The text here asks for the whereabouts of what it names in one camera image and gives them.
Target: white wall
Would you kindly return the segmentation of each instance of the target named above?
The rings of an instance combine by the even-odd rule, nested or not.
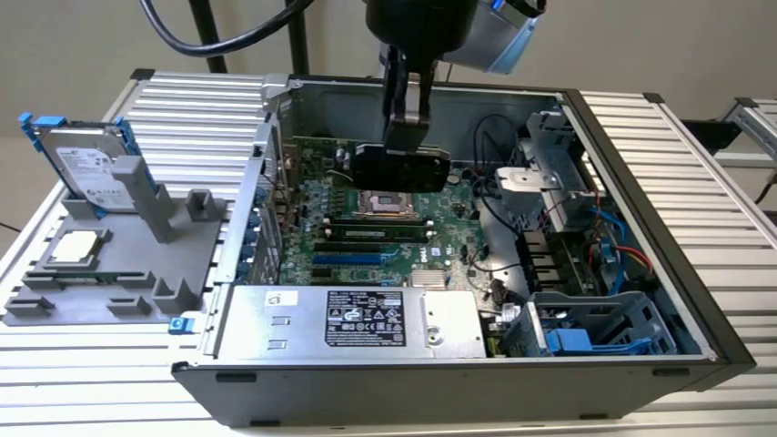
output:
[[[221,37],[265,21],[281,0],[212,0]],[[664,94],[683,116],[716,116],[732,97],[777,96],[775,0],[552,0],[515,73],[455,68],[452,80]],[[185,0],[156,0],[174,33],[197,41]],[[307,11],[316,74],[375,73],[361,0]],[[160,42],[135,0],[0,2],[0,135],[22,110],[100,117],[132,69],[205,71]],[[289,71],[285,29],[227,57],[231,71]]]
[[[185,1],[158,1],[187,40],[197,31]],[[100,119],[138,66],[205,71],[171,56],[134,0],[0,3],[0,135],[18,135],[22,111]]]

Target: sticker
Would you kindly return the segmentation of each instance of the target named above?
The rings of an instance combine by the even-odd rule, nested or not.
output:
[[[58,148],[62,163],[87,200],[99,207],[135,209],[124,184],[114,179],[111,157],[96,148]]]
[[[324,340],[335,348],[407,346],[400,291],[329,291]]]
[[[267,307],[292,307],[300,300],[296,290],[268,291],[265,295]]]

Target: warning label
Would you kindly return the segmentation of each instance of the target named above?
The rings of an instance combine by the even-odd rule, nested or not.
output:
[[[329,291],[327,344],[333,347],[407,346],[400,291]]]

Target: motherboard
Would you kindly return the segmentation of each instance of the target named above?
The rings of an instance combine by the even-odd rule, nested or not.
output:
[[[359,143],[293,140],[301,180],[283,230],[280,284],[487,290],[485,274],[471,268],[484,233],[464,169],[452,170],[439,193],[357,190],[348,162]]]

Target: green motherboard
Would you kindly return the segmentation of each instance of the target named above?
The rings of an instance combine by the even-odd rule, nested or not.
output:
[[[471,182],[461,177],[461,170],[452,170],[449,183],[439,193],[385,193],[391,196],[388,203],[396,207],[395,217],[399,209],[411,209],[412,217],[391,221],[377,216],[371,221],[363,215],[365,202],[369,207],[369,192],[349,187],[348,173],[337,166],[337,158],[355,152],[357,142],[313,137],[296,137],[293,141],[301,181],[296,216],[283,230],[280,284],[411,286],[417,285],[411,279],[415,271],[435,270],[444,275],[447,290],[485,290],[488,277],[471,269],[471,258],[463,256],[465,250],[471,257],[476,254],[484,245],[484,233]],[[383,196],[372,198],[377,207]],[[328,223],[337,220],[343,224],[329,228]],[[360,227],[371,230],[353,230]],[[332,244],[336,237],[345,242]],[[377,247],[380,264],[360,265],[364,248]],[[321,248],[331,250],[328,258],[316,258]],[[340,259],[341,252],[356,260],[355,264],[327,263]]]

